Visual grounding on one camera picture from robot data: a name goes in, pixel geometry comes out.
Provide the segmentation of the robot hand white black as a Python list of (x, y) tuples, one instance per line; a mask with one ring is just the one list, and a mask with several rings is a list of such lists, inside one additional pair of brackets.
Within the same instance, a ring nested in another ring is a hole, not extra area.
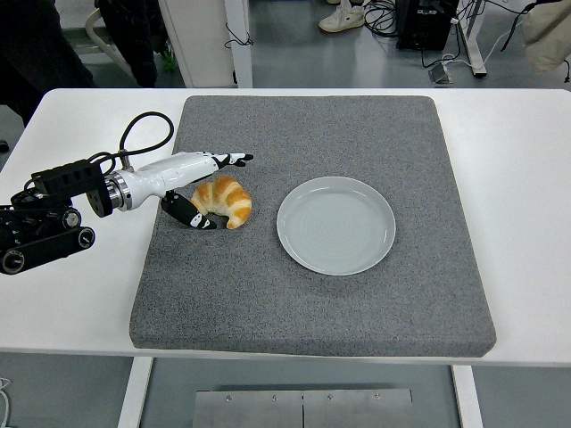
[(211, 176), (226, 166), (243, 167), (251, 154), (180, 152), (153, 162), (135, 172), (120, 170), (112, 182), (120, 194), (120, 210), (138, 208), (151, 196), (161, 198), (161, 207), (180, 223), (196, 229), (215, 229), (207, 219), (212, 213), (228, 219), (227, 228), (242, 226), (252, 213), (252, 198), (232, 177), (220, 176), (194, 190), (191, 199), (176, 190)]

